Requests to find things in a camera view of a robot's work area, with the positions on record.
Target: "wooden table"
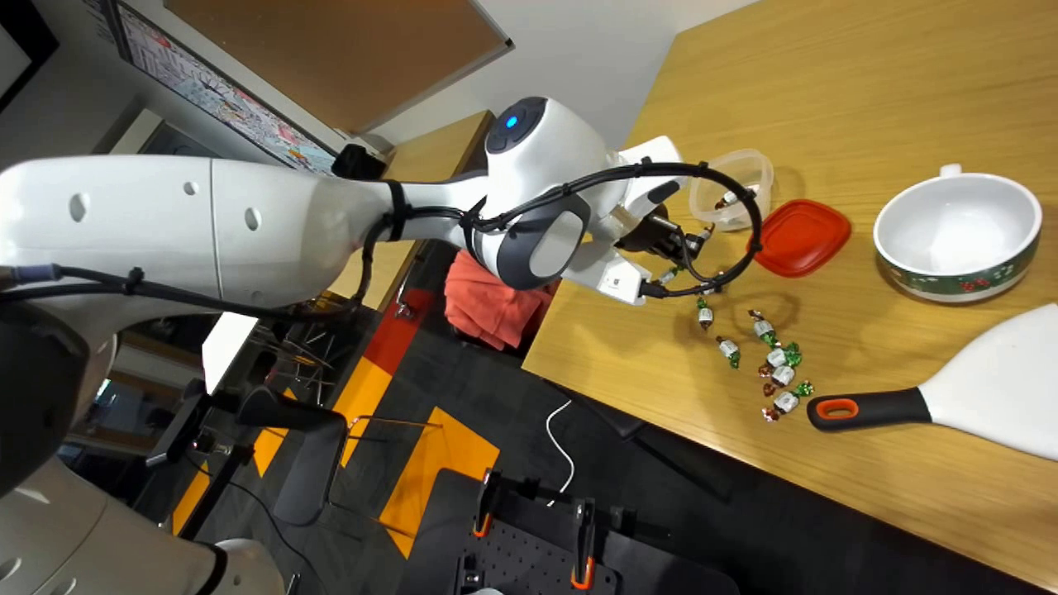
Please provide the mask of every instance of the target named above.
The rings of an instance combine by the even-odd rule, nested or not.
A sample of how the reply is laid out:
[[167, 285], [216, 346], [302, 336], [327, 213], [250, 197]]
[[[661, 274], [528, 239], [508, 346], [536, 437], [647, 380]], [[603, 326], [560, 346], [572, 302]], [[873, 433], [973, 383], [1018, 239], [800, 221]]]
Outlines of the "wooden table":
[[[921, 383], [985, 326], [1055, 302], [1058, 7], [760, 0], [678, 35], [628, 141], [650, 134], [671, 134], [684, 157], [760, 148], [776, 166], [776, 204], [839, 207], [850, 246], [798, 281], [752, 268], [715, 302], [710, 335], [694, 326], [694, 302], [624, 306], [562, 285], [525, 369], [1058, 587], [1058, 462], [942, 425], [815, 433], [800, 410], [763, 422], [763, 346], [748, 317], [760, 306], [803, 346], [800, 378], [815, 394], [842, 394]], [[1044, 204], [1028, 276], [985, 305], [911, 302], [873, 263], [879, 204], [947, 162], [1018, 180]], [[725, 362], [717, 335], [739, 340], [743, 369]]]
[[[483, 134], [490, 131], [491, 112], [475, 112], [461, 121], [451, 121], [436, 131], [396, 146], [386, 180], [396, 182], [445, 182], [465, 171], [475, 157]], [[415, 254], [415, 241], [383, 241], [374, 247], [370, 285], [364, 305], [383, 310]], [[354, 250], [331, 285], [331, 293], [350, 296], [359, 285], [359, 250]]]

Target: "black spatula handle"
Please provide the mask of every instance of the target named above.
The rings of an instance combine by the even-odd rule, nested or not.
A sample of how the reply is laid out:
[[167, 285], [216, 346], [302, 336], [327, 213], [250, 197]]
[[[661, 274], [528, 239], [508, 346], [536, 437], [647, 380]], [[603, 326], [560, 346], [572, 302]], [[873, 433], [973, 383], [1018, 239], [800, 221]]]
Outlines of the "black spatula handle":
[[921, 389], [890, 389], [890, 394], [847, 394], [847, 398], [815, 398], [807, 402], [807, 419], [815, 429], [855, 429], [855, 425], [887, 425], [887, 422], [929, 422], [929, 405]]

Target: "white spatula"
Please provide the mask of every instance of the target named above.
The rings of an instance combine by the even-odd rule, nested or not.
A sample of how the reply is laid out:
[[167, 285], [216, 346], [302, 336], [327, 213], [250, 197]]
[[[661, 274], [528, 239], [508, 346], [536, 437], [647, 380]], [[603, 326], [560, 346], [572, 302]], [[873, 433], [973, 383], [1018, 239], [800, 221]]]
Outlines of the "white spatula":
[[918, 386], [815, 398], [815, 429], [942, 422], [1058, 459], [1058, 305], [990, 326]]

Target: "cable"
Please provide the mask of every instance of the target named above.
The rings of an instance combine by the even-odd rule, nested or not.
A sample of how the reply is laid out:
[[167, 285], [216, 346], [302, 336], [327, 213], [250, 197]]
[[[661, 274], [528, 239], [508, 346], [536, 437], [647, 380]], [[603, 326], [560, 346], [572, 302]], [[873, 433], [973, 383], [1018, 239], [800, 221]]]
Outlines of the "cable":
[[390, 215], [383, 215], [380, 221], [374, 221], [364, 234], [364, 246], [359, 246], [359, 281], [357, 281], [357, 292], [354, 292], [354, 305], [364, 305], [368, 296], [368, 285], [370, 285], [370, 268], [374, 268], [374, 246], [377, 239], [393, 225]]
[[[187, 459], [198, 474], [206, 474], [208, 478], [216, 478], [216, 474], [213, 474], [208, 466], [195, 462], [191, 455], [184, 455], [184, 459]], [[313, 579], [321, 579], [317, 566], [281, 531], [281, 524], [277, 524], [277, 519], [271, 514], [267, 503], [264, 503], [257, 492], [250, 492], [247, 486], [242, 486], [242, 484], [227, 484], [227, 486], [234, 486], [238, 492], [245, 492], [247, 498], [256, 498], [256, 503], [262, 505], [271, 531], [277, 534], [277, 541], [281, 541]]]
[[271, 437], [288, 437], [285, 429], [277, 429], [277, 425], [262, 425], [262, 433], [271, 433]]
[[572, 405], [572, 401], [560, 402], [560, 405], [542, 419], [542, 429], [549, 433], [552, 447], [560, 449], [560, 455], [562, 455], [566, 466], [568, 466], [566, 484], [560, 486], [560, 492], [566, 492], [566, 488], [572, 486], [572, 478], [576, 478], [576, 459], [568, 455], [568, 449], [562, 449], [562, 443], [555, 441], [555, 429], [552, 429], [555, 415], [560, 415], [562, 410], [568, 410], [568, 405]]
[[635, 166], [614, 166], [614, 170], [603, 170], [603, 171], [591, 171], [591, 176], [582, 176], [576, 182], [566, 182], [566, 186], [555, 186], [549, 187], [547, 195], [525, 200], [525, 204], [516, 204], [508, 213], [500, 213], [491, 219], [475, 219], [475, 221], [465, 221], [474, 225], [475, 231], [486, 231], [486, 234], [495, 234], [495, 231], [506, 231], [506, 225], [512, 225], [518, 215], [533, 213], [533, 207], [549, 207], [549, 204], [560, 204], [560, 200], [568, 200], [576, 197], [580, 192], [590, 192], [596, 186], [604, 186], [604, 182], [620, 182], [620, 180], [661, 180], [661, 176], [678, 176], [678, 180], [710, 180], [717, 186], [725, 186], [752, 215], [752, 241], [748, 241], [748, 250], [739, 254], [737, 263], [717, 271], [715, 276], [704, 276], [694, 271], [694, 276], [704, 276], [691, 289], [663, 289], [658, 281], [647, 281], [640, 285], [640, 293], [647, 296], [689, 296], [689, 293], [710, 293], [710, 292], [722, 292], [725, 285], [732, 285], [737, 274], [743, 274], [753, 260], [753, 254], [760, 250], [760, 207], [753, 200], [753, 192], [743, 187], [739, 182], [734, 182], [732, 176], [717, 171], [717, 170], [707, 170], [707, 162], [635, 162]]
[[336, 317], [350, 317], [350, 310], [310, 314], [310, 310], [267, 310], [267, 306], [219, 302], [219, 296], [208, 296], [208, 293], [191, 293], [191, 292], [181, 292], [181, 289], [145, 281], [143, 268], [133, 268], [133, 274], [129, 274], [133, 281], [120, 276], [120, 274], [107, 274], [107, 271], [89, 271], [89, 268], [64, 268], [64, 263], [56, 263], [56, 268], [61, 268], [64, 276], [84, 276], [89, 285], [47, 285], [47, 289], [4, 292], [0, 293], [0, 306], [4, 305], [15, 305], [15, 302], [36, 302], [36, 296], [129, 293], [129, 296], [180, 302], [180, 305], [208, 306], [208, 310], [238, 310], [238, 314], [264, 317], [264, 321], [336, 321]]

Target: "black band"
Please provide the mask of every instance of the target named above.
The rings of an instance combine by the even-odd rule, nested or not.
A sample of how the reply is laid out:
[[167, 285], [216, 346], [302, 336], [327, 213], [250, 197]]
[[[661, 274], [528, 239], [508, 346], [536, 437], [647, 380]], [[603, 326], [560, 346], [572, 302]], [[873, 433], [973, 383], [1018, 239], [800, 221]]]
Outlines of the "black band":
[[465, 250], [475, 258], [475, 260], [483, 260], [480, 254], [475, 254], [475, 246], [474, 246], [474, 227], [480, 227], [480, 221], [483, 221], [483, 207], [486, 207], [486, 195], [480, 197], [480, 200], [474, 200], [474, 207], [465, 207], [461, 219], [456, 219], [456, 225], [463, 227], [463, 246], [465, 246]]
[[206, 584], [198, 587], [198, 595], [213, 595], [227, 573], [227, 552], [219, 544], [208, 544], [208, 550], [213, 550], [216, 561], [213, 561], [213, 573], [208, 573]]
[[406, 195], [403, 195], [403, 186], [399, 182], [390, 182], [390, 197], [393, 197], [393, 225], [390, 225], [390, 241], [399, 241], [403, 234], [403, 221], [412, 215], [412, 207], [406, 204]]
[[145, 276], [143, 268], [133, 268], [127, 285], [122, 285], [122, 293], [134, 293], [143, 289], [143, 276]]

